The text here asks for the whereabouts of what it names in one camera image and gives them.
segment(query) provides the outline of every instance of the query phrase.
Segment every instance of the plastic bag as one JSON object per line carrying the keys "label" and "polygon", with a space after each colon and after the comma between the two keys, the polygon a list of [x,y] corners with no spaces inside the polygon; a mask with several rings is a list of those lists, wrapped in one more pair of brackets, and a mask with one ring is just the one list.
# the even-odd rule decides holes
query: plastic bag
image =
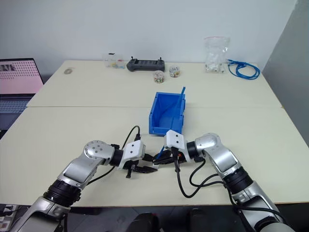
{"label": "plastic bag", "polygon": [[204,39],[206,48],[205,68],[207,73],[224,73],[225,54],[227,52],[230,38],[207,37]]}

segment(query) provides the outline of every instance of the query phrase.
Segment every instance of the table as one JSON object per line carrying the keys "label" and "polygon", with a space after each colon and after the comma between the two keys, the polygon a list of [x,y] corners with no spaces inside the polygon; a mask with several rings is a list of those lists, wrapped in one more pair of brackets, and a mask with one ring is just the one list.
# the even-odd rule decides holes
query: table
{"label": "table", "polygon": [[[150,108],[30,107],[0,140],[0,202],[32,204],[91,140],[122,144],[132,126],[141,127],[146,152],[157,153],[163,138],[148,134]],[[257,108],[186,108],[183,134],[188,141],[206,132],[220,135],[252,179],[275,203],[309,202],[309,149],[285,110]],[[190,173],[198,164],[182,164],[187,193]],[[110,167],[99,167],[96,175]],[[215,173],[205,165],[193,181]],[[73,206],[141,206],[230,204],[220,186],[203,188],[193,198],[182,196],[172,165],[152,174],[114,170],[89,185]]]}
{"label": "table", "polygon": [[[169,66],[181,69],[169,76]],[[71,68],[71,74],[64,74]],[[243,69],[244,74],[251,72]],[[67,60],[28,103],[39,106],[151,107],[156,92],[180,93],[186,86],[186,108],[281,107],[261,74],[248,81],[224,74],[204,72],[202,63],[166,63],[166,80],[153,81],[153,72],[111,69],[103,61]]]}

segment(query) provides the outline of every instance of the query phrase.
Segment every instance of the remote controller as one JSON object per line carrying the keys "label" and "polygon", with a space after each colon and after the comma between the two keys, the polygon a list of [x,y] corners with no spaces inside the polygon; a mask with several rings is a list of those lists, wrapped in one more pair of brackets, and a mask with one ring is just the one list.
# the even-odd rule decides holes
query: remote controller
{"label": "remote controller", "polygon": [[126,64],[126,67],[131,72],[135,70],[144,70],[144,71],[156,71],[161,70],[164,72],[165,70],[165,64],[164,60],[158,59],[158,60],[140,60],[140,59],[132,59]]}

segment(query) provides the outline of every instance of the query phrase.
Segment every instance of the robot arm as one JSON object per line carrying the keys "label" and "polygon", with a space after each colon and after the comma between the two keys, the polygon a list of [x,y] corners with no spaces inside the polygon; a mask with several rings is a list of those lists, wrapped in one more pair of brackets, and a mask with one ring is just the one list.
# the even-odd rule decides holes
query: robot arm
{"label": "robot arm", "polygon": [[144,173],[156,171],[150,167],[137,166],[138,161],[145,156],[147,156],[145,145],[141,140],[127,144],[124,150],[100,140],[87,143],[82,154],[69,163],[47,192],[34,202],[11,231],[62,231],[60,221],[70,211],[70,206],[80,199],[81,190],[87,186],[99,165],[116,166],[119,170],[126,169],[127,178],[130,178],[131,171]]}
{"label": "robot arm", "polygon": [[197,157],[208,156],[210,158],[225,187],[237,203],[239,216],[247,231],[293,231],[283,224],[283,219],[277,214],[255,210],[255,208],[264,208],[278,212],[275,204],[249,177],[235,155],[221,143],[218,135],[207,133],[188,143],[184,140],[183,135],[169,130],[164,138],[165,148],[172,151],[175,159],[178,158],[179,152],[183,153],[187,162],[191,162]]}

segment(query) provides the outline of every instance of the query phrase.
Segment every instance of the blue plastic bin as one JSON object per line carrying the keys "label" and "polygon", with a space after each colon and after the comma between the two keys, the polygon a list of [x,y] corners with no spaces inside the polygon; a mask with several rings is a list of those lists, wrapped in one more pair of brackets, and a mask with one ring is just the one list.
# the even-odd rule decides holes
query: blue plastic bin
{"label": "blue plastic bin", "polygon": [[185,94],[180,101],[180,104],[175,105],[178,102],[180,94],[178,93],[162,93],[157,92],[154,98],[154,103],[149,114],[149,133],[165,135],[170,130],[170,124],[172,123],[173,114],[175,117],[173,120],[172,130],[181,133],[183,129],[183,112],[185,107]]}

